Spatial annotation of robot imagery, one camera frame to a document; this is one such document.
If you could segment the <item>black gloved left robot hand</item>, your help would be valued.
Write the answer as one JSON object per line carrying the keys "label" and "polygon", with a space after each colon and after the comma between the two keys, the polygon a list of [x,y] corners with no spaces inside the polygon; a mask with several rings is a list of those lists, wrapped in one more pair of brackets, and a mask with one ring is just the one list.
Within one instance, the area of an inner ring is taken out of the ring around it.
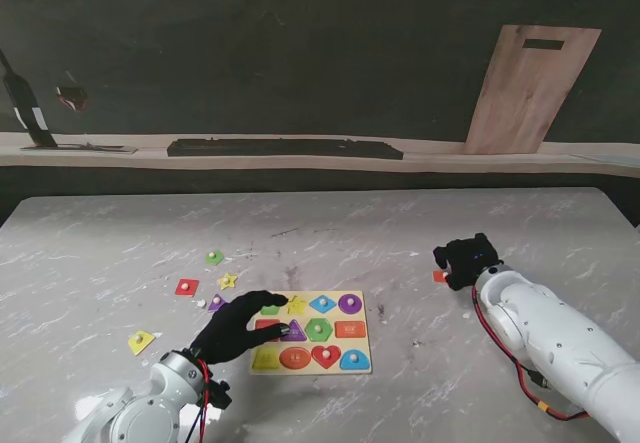
{"label": "black gloved left robot hand", "polygon": [[290,332],[284,323],[248,330],[250,320],[263,307],[283,307],[288,299],[266,290],[250,291],[223,305],[190,344],[191,353],[208,365],[232,361],[247,350],[279,339]]}

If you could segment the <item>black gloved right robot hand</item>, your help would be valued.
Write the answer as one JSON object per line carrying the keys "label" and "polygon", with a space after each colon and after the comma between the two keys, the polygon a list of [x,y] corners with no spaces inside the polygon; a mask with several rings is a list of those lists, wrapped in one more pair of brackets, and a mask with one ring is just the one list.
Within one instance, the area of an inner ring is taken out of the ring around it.
{"label": "black gloved right robot hand", "polygon": [[484,233],[438,246],[433,250],[433,255],[440,269],[447,272],[445,280],[454,291],[473,286],[489,267],[503,264]]}

